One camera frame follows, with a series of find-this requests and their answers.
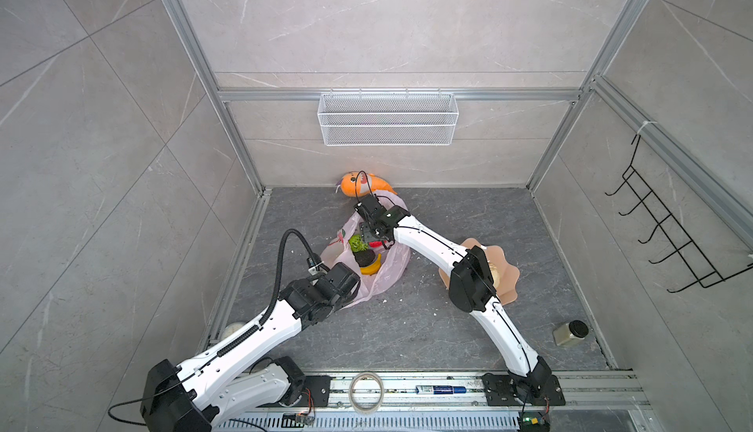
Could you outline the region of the dark avocado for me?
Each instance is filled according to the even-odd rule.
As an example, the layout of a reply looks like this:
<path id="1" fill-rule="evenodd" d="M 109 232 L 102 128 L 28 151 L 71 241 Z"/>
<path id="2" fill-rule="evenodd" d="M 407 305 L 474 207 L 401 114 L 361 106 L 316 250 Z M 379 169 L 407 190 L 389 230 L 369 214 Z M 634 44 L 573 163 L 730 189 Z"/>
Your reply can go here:
<path id="1" fill-rule="evenodd" d="M 374 259 L 376 259 L 377 254 L 373 251 L 364 251 L 361 253 L 354 254 L 354 259 L 356 263 L 358 263 L 359 267 L 366 267 L 366 265 L 370 265 Z"/>

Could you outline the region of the pink plastic bag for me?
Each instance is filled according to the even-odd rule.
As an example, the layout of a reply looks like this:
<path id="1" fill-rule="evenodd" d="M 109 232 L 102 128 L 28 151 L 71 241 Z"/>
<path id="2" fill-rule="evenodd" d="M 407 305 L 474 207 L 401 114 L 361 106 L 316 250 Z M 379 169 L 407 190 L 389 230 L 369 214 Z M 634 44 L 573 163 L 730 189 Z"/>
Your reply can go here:
<path id="1" fill-rule="evenodd" d="M 411 250 L 399 243 L 380 243 L 357 212 L 337 231 L 323 250 L 327 267 L 344 263 L 360 276 L 360 287 L 348 308 L 370 301 L 391 288 L 403 275 Z"/>

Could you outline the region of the green fruit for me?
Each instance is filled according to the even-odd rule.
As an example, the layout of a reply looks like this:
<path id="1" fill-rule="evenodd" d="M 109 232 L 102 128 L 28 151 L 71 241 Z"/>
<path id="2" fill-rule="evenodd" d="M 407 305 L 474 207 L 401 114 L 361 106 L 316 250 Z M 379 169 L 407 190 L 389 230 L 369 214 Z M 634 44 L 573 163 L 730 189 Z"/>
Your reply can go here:
<path id="1" fill-rule="evenodd" d="M 354 234 L 353 236 L 351 236 L 348 240 L 348 244 L 354 254 L 364 251 L 370 251 L 371 249 L 369 244 L 362 239 L 362 236 L 360 234 Z"/>

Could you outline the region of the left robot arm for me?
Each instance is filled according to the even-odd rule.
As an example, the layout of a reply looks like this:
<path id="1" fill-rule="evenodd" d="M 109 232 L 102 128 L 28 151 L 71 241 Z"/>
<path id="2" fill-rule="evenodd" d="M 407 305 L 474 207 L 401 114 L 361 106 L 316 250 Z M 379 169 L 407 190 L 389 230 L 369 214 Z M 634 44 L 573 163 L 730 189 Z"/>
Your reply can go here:
<path id="1" fill-rule="evenodd" d="M 361 283 L 337 263 L 321 277 L 298 279 L 264 312 L 207 351 L 173 365 L 167 359 L 147 374 L 140 413 L 151 431 L 210 431 L 260 406 L 292 406 L 306 376 L 289 357 L 251 368 L 272 349 L 349 304 Z"/>

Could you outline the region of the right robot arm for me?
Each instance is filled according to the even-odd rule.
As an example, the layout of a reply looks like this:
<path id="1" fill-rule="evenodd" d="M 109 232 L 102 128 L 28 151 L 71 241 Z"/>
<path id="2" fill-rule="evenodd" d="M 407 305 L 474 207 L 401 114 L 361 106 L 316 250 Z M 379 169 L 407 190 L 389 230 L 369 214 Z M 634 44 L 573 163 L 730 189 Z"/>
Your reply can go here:
<path id="1" fill-rule="evenodd" d="M 400 206 L 386 208 L 375 195 L 354 206 L 376 239 L 403 244 L 432 261 L 449 276 L 452 304 L 474 318 L 500 351 L 511 379 L 512 392 L 524 404 L 562 406 L 564 395 L 548 363 L 533 349 L 506 314 L 493 286 L 493 275 L 480 246 L 456 244 Z"/>

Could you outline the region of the banana in bag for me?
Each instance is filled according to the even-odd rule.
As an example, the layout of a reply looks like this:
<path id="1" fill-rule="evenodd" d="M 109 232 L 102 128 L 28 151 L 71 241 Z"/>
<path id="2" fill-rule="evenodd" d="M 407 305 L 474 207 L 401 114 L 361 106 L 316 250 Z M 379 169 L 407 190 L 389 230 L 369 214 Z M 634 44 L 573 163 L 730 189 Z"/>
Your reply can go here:
<path id="1" fill-rule="evenodd" d="M 366 265 L 366 267 L 361 267 L 360 271 L 362 275 L 372 276 L 372 275 L 377 274 L 381 267 L 382 267 L 382 256 L 377 255 L 376 259 L 374 259 L 374 261 L 370 265 Z"/>

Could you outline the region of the orange fish plush toy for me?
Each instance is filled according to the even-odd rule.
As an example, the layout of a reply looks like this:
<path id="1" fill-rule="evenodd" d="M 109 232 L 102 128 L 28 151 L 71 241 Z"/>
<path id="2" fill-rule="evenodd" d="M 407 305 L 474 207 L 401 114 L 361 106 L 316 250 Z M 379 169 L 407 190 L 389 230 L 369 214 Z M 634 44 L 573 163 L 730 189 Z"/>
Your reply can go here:
<path id="1" fill-rule="evenodd" d="M 335 191 L 340 191 L 343 195 L 351 198 L 362 197 L 374 191 L 397 194 L 386 180 L 365 171 L 346 173 L 337 183 Z"/>

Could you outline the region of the roll of clear tape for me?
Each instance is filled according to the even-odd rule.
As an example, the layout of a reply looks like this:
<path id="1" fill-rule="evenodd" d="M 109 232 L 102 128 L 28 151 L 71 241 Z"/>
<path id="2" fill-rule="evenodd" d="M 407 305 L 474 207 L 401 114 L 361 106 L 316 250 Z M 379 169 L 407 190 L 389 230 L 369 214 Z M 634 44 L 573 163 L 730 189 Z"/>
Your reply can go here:
<path id="1" fill-rule="evenodd" d="M 374 414 L 382 406 L 386 387 L 378 373 L 362 371 L 351 380 L 347 393 L 354 412 L 367 416 Z"/>

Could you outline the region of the pink shell-shaped plate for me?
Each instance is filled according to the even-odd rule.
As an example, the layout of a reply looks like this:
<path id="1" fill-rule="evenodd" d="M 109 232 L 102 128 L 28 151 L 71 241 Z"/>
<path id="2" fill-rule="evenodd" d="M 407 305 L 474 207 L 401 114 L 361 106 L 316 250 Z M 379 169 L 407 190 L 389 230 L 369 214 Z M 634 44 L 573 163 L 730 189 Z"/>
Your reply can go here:
<path id="1" fill-rule="evenodd" d="M 518 297 L 520 271 L 499 246 L 484 246 L 473 238 L 460 245 L 447 243 L 435 264 L 451 303 L 463 312 L 483 312 L 491 299 L 506 305 Z"/>

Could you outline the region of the blue marker pen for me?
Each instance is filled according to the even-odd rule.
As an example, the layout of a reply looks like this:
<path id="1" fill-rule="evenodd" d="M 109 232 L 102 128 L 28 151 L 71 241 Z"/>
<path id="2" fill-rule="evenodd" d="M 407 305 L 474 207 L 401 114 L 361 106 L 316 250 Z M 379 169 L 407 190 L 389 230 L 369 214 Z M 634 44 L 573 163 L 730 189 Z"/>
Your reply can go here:
<path id="1" fill-rule="evenodd" d="M 439 396 L 439 395 L 462 395 L 468 392 L 466 387 L 452 385 L 417 385 L 415 388 L 417 395 Z"/>

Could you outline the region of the small metal can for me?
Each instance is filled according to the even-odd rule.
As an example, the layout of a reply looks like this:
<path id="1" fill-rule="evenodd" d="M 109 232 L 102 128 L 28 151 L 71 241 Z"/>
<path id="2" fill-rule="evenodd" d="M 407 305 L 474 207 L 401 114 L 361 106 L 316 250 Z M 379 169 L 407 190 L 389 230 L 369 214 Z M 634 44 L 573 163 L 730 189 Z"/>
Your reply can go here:
<path id="1" fill-rule="evenodd" d="M 588 325 L 579 319 L 566 322 L 553 330 L 553 340 L 558 347 L 570 347 L 584 341 L 590 329 Z"/>

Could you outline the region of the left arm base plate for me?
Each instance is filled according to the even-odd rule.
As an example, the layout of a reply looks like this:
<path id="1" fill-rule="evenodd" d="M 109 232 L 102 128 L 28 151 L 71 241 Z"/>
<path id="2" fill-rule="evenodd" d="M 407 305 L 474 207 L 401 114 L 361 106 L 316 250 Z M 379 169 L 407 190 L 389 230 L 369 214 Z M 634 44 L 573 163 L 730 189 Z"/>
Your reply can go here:
<path id="1" fill-rule="evenodd" d="M 329 375 L 306 376 L 304 379 L 293 381 L 280 399 L 278 404 L 284 407 L 325 408 L 329 404 L 331 394 L 331 381 Z"/>

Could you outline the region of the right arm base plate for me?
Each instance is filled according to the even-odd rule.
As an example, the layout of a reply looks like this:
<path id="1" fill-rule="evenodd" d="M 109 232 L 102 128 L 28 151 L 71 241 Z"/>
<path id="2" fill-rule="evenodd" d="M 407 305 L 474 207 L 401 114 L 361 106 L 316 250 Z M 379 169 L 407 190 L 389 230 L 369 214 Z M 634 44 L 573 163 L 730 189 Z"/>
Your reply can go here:
<path id="1" fill-rule="evenodd" d="M 566 399 L 559 380 L 549 375 L 545 381 L 534 378 L 519 378 L 516 375 L 486 373 L 482 379 L 482 390 L 490 407 L 523 406 L 560 407 Z"/>

